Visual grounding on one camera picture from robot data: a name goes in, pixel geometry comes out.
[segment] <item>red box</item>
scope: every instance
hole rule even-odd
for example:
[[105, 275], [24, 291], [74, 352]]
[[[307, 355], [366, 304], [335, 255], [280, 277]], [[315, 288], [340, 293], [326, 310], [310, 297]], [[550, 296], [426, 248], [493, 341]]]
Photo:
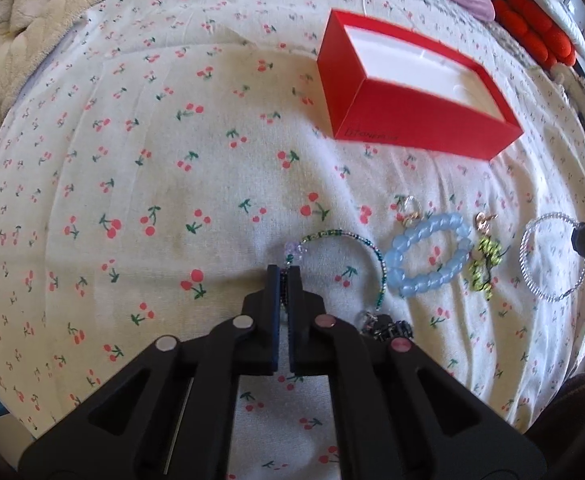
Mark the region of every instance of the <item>red box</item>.
[[480, 63], [392, 23], [333, 9], [317, 65], [335, 139], [490, 160], [522, 134]]

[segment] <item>bed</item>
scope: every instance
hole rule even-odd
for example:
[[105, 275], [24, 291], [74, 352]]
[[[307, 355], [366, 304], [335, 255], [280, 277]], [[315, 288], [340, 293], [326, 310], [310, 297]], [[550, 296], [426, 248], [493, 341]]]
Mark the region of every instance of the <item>bed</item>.
[[[332, 7], [479, 60], [524, 135], [490, 162], [335, 142], [315, 63]], [[490, 301], [466, 270], [409, 300], [391, 291], [383, 308], [527, 430], [585, 354], [585, 282], [563, 302], [537, 300], [519, 241], [546, 212], [585, 221], [585, 133], [561, 88], [498, 36], [449, 0], [104, 0], [85, 10], [0, 128], [2, 403], [42, 434], [154, 338], [204, 335], [239, 312], [266, 266], [283, 264], [287, 241], [343, 228], [388, 250], [403, 232], [401, 197], [413, 195], [425, 214], [468, 224], [498, 213], [492, 233], [509, 250]], [[556, 291], [579, 272], [568, 236], [550, 224], [528, 250], [536, 279]], [[409, 274], [453, 250], [444, 235], [422, 245]], [[374, 304], [380, 275], [357, 244], [316, 242], [301, 267], [331, 313], [357, 321]], [[338, 476], [326, 381], [245, 378], [237, 405], [229, 478]]]

